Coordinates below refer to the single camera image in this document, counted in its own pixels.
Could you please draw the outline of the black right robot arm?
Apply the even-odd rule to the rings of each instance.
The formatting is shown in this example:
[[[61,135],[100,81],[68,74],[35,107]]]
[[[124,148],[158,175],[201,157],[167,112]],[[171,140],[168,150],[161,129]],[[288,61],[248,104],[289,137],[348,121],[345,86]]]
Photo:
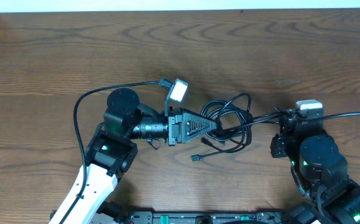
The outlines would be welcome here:
[[[360,223],[360,185],[349,177],[325,118],[323,109],[279,111],[271,155],[289,158],[295,184],[309,200],[284,213],[283,223]]]

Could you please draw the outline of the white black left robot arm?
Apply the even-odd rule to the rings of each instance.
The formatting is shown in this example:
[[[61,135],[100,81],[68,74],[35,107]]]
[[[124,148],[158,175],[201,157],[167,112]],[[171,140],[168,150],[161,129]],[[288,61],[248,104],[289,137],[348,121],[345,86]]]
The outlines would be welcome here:
[[[107,99],[104,121],[86,148],[85,164],[50,222],[90,223],[133,163],[138,153],[136,139],[175,146],[215,129],[212,119],[194,112],[177,108],[158,113],[140,103],[132,89],[114,90]]]

